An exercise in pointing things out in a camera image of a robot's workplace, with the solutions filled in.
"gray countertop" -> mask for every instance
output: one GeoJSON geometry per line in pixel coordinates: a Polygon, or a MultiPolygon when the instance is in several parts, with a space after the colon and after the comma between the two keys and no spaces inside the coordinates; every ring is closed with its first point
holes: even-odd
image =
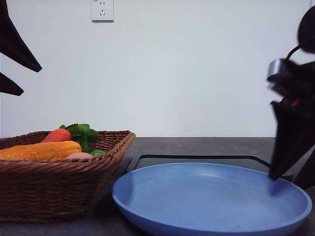
{"type": "MultiPolygon", "coordinates": [[[[253,155],[270,159],[274,138],[136,138],[126,152],[120,168],[100,193],[90,213],[81,220],[56,224],[0,222],[0,236],[147,236],[129,223],[118,211],[111,197],[111,187],[126,171],[132,158],[143,154],[173,155],[253,155]]],[[[303,157],[294,167],[297,173],[303,157]]],[[[306,191],[313,202],[315,187],[306,191]]],[[[315,212],[290,236],[315,236],[315,212]]]]}

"plate rim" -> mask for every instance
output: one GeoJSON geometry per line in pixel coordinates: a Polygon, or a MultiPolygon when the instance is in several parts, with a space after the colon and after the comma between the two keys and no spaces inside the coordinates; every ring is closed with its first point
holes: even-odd
{"type": "Polygon", "coordinates": [[[187,229],[187,230],[193,230],[193,231],[203,231],[203,232],[213,232],[213,233],[229,233],[229,234],[232,234],[232,233],[254,233],[254,232],[263,232],[263,231],[268,231],[268,230],[274,230],[274,229],[279,229],[279,228],[284,228],[284,227],[287,227],[289,225],[292,225],[294,223],[297,223],[303,219],[305,219],[309,213],[311,212],[312,210],[312,200],[311,198],[309,197],[309,195],[303,190],[301,189],[299,186],[295,185],[294,183],[292,182],[289,182],[287,181],[286,179],[283,179],[283,178],[279,178],[281,181],[285,181],[285,182],[288,182],[290,185],[293,185],[295,188],[297,188],[306,198],[307,200],[307,207],[306,209],[298,216],[294,217],[293,219],[290,219],[288,221],[285,221],[281,224],[278,224],[278,225],[275,225],[273,227],[265,227],[265,228],[257,228],[255,230],[250,230],[250,229],[247,229],[247,230],[239,230],[239,231],[218,231],[218,230],[211,230],[209,231],[209,229],[203,229],[203,228],[199,228],[199,229],[196,229],[196,228],[193,228],[193,227],[183,227],[183,226],[180,226],[180,225],[175,225],[175,224],[170,224],[170,223],[167,223],[167,222],[163,222],[163,221],[158,221],[150,216],[146,216],[145,214],[142,214],[142,213],[139,213],[133,209],[131,209],[130,207],[126,206],[125,204],[123,204],[119,199],[118,197],[116,196],[115,194],[115,186],[116,184],[120,181],[120,179],[122,179],[123,177],[126,177],[126,176],[129,176],[129,175],[132,175],[133,173],[135,172],[139,172],[141,171],[142,169],[151,169],[151,168],[156,168],[157,166],[168,166],[168,165],[215,165],[215,166],[226,166],[228,168],[236,168],[236,169],[245,169],[245,171],[249,171],[249,172],[257,172],[257,174],[263,174],[263,175],[268,175],[267,173],[264,173],[264,172],[261,172],[261,171],[257,171],[257,170],[253,170],[253,169],[248,169],[248,168],[244,168],[244,167],[239,167],[239,166],[231,166],[231,165],[224,165],[224,164],[215,164],[215,163],[200,163],[200,162],[179,162],[179,163],[165,163],[165,164],[158,164],[158,165],[153,165],[153,166],[147,166],[147,167],[143,167],[143,168],[140,168],[140,169],[136,169],[136,170],[133,170],[129,173],[126,173],[124,174],[123,176],[121,176],[118,180],[115,181],[115,183],[113,184],[113,187],[112,187],[112,197],[114,199],[114,201],[116,202],[116,204],[118,204],[121,208],[123,208],[124,210],[138,216],[138,217],[141,217],[143,219],[146,219],[146,220],[149,220],[149,221],[153,221],[155,223],[158,223],[158,224],[162,224],[162,225],[167,225],[167,226],[171,226],[171,227],[175,227],[175,228],[181,228],[181,229],[187,229]]]}

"wall socket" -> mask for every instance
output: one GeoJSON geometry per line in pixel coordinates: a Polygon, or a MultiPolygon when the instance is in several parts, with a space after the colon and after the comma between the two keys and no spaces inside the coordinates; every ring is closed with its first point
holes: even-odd
{"type": "Polygon", "coordinates": [[[114,21],[114,0],[91,0],[93,22],[114,21]]]}

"orange carrot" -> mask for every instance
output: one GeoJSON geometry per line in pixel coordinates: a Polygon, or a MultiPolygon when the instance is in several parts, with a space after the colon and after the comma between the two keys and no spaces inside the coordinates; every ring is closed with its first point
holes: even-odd
{"type": "Polygon", "coordinates": [[[71,133],[66,129],[55,129],[41,143],[61,142],[71,140],[71,133]]]}

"blue plate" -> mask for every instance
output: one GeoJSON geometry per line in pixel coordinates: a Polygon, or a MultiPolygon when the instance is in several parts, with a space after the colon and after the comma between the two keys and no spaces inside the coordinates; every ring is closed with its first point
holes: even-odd
{"type": "Polygon", "coordinates": [[[130,222],[155,236],[285,236],[312,208],[284,179],[208,163],[141,168],[122,176],[112,195],[130,222]]]}

